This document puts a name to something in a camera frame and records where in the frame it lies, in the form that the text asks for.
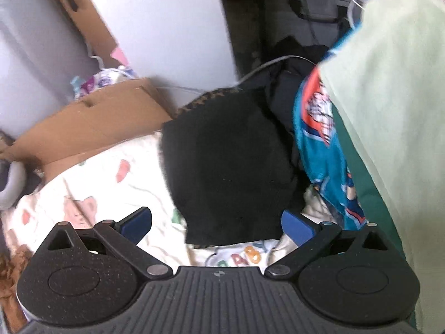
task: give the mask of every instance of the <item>light green fabric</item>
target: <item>light green fabric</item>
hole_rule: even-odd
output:
[[[421,282],[419,330],[445,329],[445,2],[371,0],[321,79]]]

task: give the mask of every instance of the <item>black cloth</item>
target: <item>black cloth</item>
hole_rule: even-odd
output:
[[[312,68],[302,59],[274,64],[242,90],[205,95],[164,125],[166,181],[187,222],[186,243],[279,239],[283,210],[304,207],[308,180],[298,168],[292,107]]]

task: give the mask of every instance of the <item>dark green fabric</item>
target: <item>dark green fabric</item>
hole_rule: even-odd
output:
[[[357,197],[363,209],[365,217],[370,222],[375,222],[380,229],[386,234],[388,239],[392,242],[395,248],[403,255],[402,242],[400,240],[397,229],[389,214],[388,208],[383,202],[379,191],[369,175],[366,166],[361,160],[359,154],[352,144],[351,138],[343,124],[337,108],[332,105],[332,113],[334,116],[335,129],[337,130],[338,139],[340,141],[341,149],[346,157],[348,168],[354,181]]]

